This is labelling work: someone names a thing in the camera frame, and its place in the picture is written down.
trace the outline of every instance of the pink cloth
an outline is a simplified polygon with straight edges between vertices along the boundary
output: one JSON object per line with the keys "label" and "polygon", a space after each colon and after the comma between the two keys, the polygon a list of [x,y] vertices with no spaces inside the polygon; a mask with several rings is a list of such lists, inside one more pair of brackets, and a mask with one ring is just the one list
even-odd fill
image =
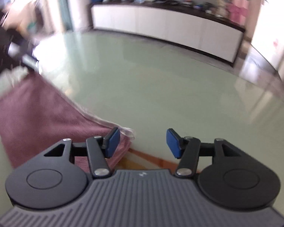
{"label": "pink cloth", "polygon": [[249,1],[247,0],[232,0],[232,3],[228,5],[230,12],[229,19],[234,23],[244,26],[248,15],[248,5]]}
{"label": "pink cloth", "polygon": [[[99,120],[80,112],[64,94],[34,72],[0,98],[0,136],[14,168],[63,138],[84,142],[88,137],[108,134],[111,128],[107,125],[115,126],[106,121],[102,122],[106,126],[100,125]],[[130,138],[121,134],[120,144],[107,160],[110,168],[120,161],[130,143]],[[89,171],[86,157],[76,157],[75,163]]]}

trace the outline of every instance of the cabinet door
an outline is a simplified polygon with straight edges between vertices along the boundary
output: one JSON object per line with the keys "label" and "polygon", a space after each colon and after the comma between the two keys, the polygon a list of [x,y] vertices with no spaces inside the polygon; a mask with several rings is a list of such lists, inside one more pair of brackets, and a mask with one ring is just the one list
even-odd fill
{"label": "cabinet door", "polygon": [[234,61],[243,32],[206,19],[200,50]]}
{"label": "cabinet door", "polygon": [[113,7],[114,29],[136,33],[136,10],[135,6],[115,5]]}
{"label": "cabinet door", "polygon": [[113,5],[94,5],[91,8],[93,26],[95,29],[113,29]]}
{"label": "cabinet door", "polygon": [[166,40],[167,10],[158,8],[138,8],[138,34]]}
{"label": "cabinet door", "polygon": [[167,40],[199,49],[204,22],[193,15],[167,11]]}

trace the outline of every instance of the teal curtain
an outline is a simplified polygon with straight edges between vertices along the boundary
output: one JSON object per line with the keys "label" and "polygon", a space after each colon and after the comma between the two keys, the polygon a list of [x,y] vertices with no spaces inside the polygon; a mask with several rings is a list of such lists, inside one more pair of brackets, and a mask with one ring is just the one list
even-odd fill
{"label": "teal curtain", "polygon": [[73,31],[73,24],[71,22],[70,11],[69,11],[69,7],[68,7],[68,1],[67,0],[58,0],[58,3],[59,3],[59,7],[60,7],[62,23],[64,25],[65,30],[72,30]]}

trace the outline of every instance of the glossy tabletop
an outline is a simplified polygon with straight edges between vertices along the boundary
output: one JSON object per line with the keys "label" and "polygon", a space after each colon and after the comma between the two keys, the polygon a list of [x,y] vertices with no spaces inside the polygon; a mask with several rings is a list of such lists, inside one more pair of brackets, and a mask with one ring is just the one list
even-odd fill
{"label": "glossy tabletop", "polygon": [[[135,150],[177,162],[166,145],[168,128],[238,146],[277,173],[281,192],[274,206],[284,215],[284,102],[271,92],[168,46],[123,36],[55,35],[35,55],[42,75],[70,99],[134,129]],[[10,82],[0,77],[0,93]],[[199,169],[209,161],[202,158]],[[0,142],[0,215],[11,207],[4,188],[11,171]]]}

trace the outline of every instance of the ribbed gray surface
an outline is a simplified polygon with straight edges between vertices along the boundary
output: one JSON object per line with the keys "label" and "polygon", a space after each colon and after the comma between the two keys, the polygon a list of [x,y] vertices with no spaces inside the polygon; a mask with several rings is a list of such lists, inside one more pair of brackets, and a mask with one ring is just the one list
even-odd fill
{"label": "ribbed gray surface", "polygon": [[272,208],[254,212],[222,209],[205,199],[191,180],[168,170],[119,170],[94,180],[84,197],[54,211],[29,212],[18,207],[0,223],[6,227],[279,227],[282,218]]}

